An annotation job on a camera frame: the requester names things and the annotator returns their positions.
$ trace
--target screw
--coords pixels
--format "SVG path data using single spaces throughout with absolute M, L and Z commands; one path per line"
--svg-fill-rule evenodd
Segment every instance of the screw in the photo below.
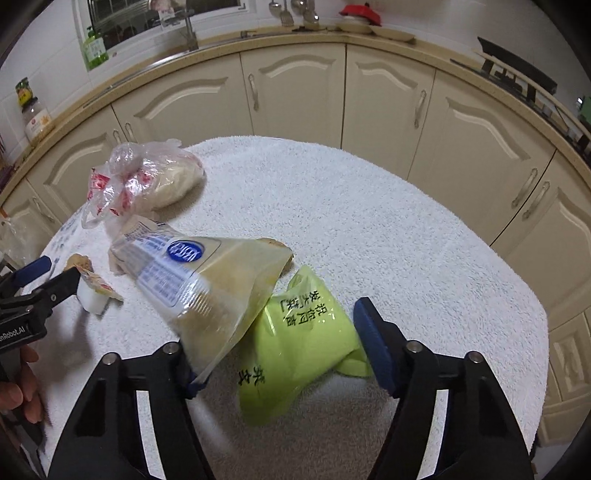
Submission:
M 105 365 L 113 365 L 117 361 L 118 358 L 119 358 L 119 355 L 111 352 L 111 353 L 106 353 L 103 356 L 102 361 Z
M 162 347 L 162 350 L 167 355 L 172 355 L 173 353 L 178 352 L 178 343 L 177 342 L 169 342 Z
M 416 340 L 411 340 L 407 343 L 407 349 L 412 353 L 419 353 L 423 350 L 423 344 L 421 342 L 417 342 Z
M 468 352 L 468 358 L 476 364 L 481 364 L 484 361 L 484 357 L 480 352 Z

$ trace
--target blue logo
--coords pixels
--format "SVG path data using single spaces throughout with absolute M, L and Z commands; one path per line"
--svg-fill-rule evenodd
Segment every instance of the blue logo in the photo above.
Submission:
M 205 250 L 202 244 L 190 242 L 188 240 L 179 240 L 171 243 L 166 251 L 168 256 L 175 262 L 194 262 L 203 256 Z

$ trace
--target yellow-green bag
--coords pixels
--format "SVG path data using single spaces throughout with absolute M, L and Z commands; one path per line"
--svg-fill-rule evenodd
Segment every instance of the yellow-green bag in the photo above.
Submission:
M 241 343 L 242 415 L 261 425 L 284 414 L 298 393 L 330 368 L 372 374 L 353 323 L 308 266 L 272 296 Z

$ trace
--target green soap bottle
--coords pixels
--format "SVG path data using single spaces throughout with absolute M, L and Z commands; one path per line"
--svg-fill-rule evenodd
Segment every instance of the green soap bottle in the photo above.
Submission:
M 99 33 L 92 27 L 88 27 L 88 38 L 84 42 L 84 54 L 90 70 L 109 60 L 109 54 L 105 49 L 105 42 Z

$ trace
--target red lid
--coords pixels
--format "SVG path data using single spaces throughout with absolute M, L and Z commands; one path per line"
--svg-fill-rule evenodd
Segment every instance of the red lid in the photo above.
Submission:
M 376 12 L 371 10 L 371 8 L 367 4 L 347 5 L 339 13 L 341 15 L 353 15 L 354 17 L 364 17 L 367 18 L 372 25 L 382 25 L 382 19 Z

